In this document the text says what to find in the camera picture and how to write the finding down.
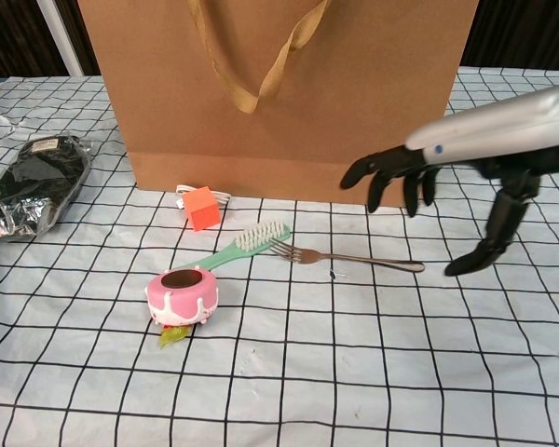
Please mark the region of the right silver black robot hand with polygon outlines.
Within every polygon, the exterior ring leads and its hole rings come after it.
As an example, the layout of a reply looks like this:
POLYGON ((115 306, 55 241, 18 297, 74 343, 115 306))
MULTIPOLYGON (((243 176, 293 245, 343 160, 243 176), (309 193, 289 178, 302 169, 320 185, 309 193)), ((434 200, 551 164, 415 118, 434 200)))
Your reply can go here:
POLYGON ((559 85, 433 120, 403 144, 356 160, 340 186, 349 189, 371 176, 367 209, 375 211, 390 182, 402 179, 404 205, 415 216, 420 202, 432 204, 437 174, 450 165, 500 181, 485 237, 444 270, 456 277, 487 268, 506 251, 542 176, 559 173, 559 85))

